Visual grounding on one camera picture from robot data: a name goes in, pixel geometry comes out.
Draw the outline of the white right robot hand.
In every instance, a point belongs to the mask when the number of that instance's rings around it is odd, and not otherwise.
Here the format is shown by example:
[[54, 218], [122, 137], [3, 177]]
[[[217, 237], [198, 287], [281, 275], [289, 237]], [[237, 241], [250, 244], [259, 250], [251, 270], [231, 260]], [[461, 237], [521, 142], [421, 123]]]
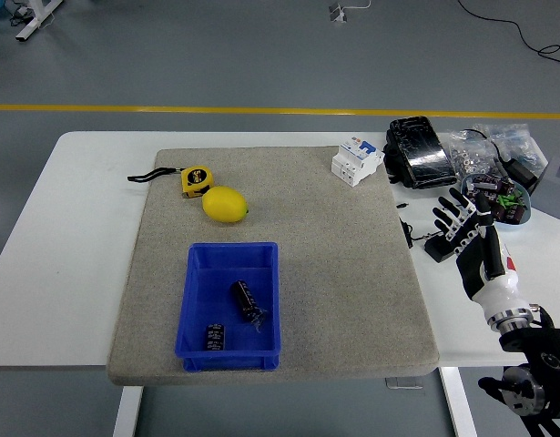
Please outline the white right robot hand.
[[518, 275], [487, 197], [479, 192], [470, 200], [456, 188], [450, 188], [449, 195], [438, 198], [434, 224], [456, 255], [467, 297], [481, 306], [492, 330], [508, 323], [528, 326], [533, 320], [530, 304], [518, 290]]

